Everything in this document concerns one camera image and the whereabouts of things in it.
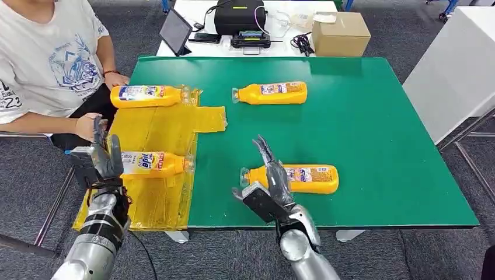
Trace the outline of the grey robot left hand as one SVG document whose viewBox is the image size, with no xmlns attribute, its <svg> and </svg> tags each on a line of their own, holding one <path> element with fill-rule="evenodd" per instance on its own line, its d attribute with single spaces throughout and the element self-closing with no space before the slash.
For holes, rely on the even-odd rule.
<svg viewBox="0 0 495 280">
<path fill-rule="evenodd" d="M 107 120 L 99 114 L 93 119 L 92 162 L 102 179 L 120 179 L 124 171 L 120 140 L 113 134 L 107 143 L 106 125 Z"/>
</svg>

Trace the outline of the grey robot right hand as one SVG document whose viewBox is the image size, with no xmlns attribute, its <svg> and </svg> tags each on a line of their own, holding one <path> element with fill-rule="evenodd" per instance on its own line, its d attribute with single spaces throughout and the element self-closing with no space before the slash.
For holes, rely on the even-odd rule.
<svg viewBox="0 0 495 280">
<path fill-rule="evenodd" d="M 294 199 L 290 192 L 290 182 L 282 163 L 276 159 L 269 144 L 261 135 L 258 135 L 253 140 L 253 143 L 257 146 L 262 156 L 272 199 L 282 207 L 289 208 L 294 205 Z"/>
</svg>

